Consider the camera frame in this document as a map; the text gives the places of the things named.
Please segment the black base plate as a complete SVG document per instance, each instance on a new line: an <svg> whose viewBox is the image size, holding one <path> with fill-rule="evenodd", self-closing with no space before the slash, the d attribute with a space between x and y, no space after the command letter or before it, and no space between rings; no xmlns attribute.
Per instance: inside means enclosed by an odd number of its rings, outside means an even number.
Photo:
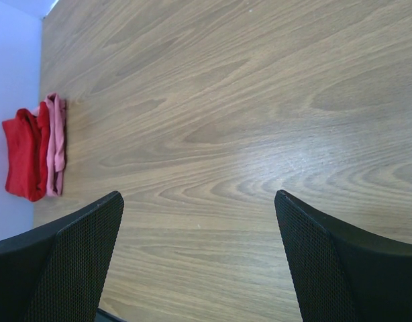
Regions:
<svg viewBox="0 0 412 322"><path fill-rule="evenodd" d="M125 320L104 311L103 309L98 308L96 310L94 322L125 322Z"/></svg>

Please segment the folded pink t-shirt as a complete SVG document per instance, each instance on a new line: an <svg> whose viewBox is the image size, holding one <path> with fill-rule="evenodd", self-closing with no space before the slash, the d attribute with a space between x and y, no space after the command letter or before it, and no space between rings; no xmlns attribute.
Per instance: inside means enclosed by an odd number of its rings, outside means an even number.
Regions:
<svg viewBox="0 0 412 322"><path fill-rule="evenodd" d="M66 101L58 93L50 93L32 112L38 128L39 140L39 183L32 200L59 197L63 192L64 170L66 168Z"/></svg>

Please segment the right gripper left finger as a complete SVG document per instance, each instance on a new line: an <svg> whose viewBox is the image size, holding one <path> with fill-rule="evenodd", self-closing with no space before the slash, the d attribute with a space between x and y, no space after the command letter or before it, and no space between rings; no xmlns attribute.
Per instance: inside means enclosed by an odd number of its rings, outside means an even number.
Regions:
<svg viewBox="0 0 412 322"><path fill-rule="evenodd" d="M0 321L94 321L123 215L113 191L0 241Z"/></svg>

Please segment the red t-shirt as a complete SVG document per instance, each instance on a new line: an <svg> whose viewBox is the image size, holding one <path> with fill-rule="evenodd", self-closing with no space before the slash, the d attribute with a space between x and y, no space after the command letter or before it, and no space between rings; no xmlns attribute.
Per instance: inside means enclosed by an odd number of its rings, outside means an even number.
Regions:
<svg viewBox="0 0 412 322"><path fill-rule="evenodd" d="M46 194L50 117L45 102L35 111L17 110L2 122L7 142L8 171L5 190L31 202Z"/></svg>

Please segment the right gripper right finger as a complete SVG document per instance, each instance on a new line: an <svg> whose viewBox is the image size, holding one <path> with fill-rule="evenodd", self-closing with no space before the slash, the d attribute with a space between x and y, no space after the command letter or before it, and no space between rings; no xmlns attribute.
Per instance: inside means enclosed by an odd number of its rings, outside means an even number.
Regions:
<svg viewBox="0 0 412 322"><path fill-rule="evenodd" d="M274 198L303 321L412 321L412 244Z"/></svg>

